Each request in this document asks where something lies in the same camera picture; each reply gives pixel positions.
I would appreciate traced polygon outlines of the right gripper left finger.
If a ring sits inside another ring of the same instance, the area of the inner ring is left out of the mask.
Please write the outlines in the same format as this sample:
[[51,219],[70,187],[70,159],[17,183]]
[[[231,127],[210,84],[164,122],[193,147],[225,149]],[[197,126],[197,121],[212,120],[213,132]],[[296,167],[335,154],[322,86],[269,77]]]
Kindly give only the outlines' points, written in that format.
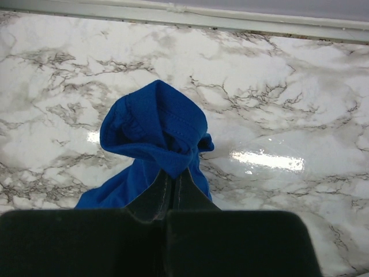
[[141,222],[162,220],[169,206],[169,176],[160,170],[153,183],[136,199],[124,207]]

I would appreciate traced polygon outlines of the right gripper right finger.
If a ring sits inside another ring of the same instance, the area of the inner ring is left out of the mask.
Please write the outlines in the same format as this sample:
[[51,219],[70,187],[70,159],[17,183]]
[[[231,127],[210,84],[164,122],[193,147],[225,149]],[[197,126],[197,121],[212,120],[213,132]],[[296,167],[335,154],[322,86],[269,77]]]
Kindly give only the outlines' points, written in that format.
[[195,184],[189,169],[175,180],[172,209],[176,211],[220,211]]

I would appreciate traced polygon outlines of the blue printed t shirt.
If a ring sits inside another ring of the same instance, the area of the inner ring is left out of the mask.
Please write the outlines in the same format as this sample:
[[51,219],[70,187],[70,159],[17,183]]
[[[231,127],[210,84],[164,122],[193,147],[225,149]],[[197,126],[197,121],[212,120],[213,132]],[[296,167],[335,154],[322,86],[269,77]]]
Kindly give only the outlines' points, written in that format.
[[209,197],[208,181],[199,169],[200,153],[214,150],[207,130],[203,111],[161,80],[120,98],[103,120],[100,145],[133,158],[133,163],[83,193],[76,208],[124,207],[154,182],[160,170],[175,179],[189,169],[194,183]]

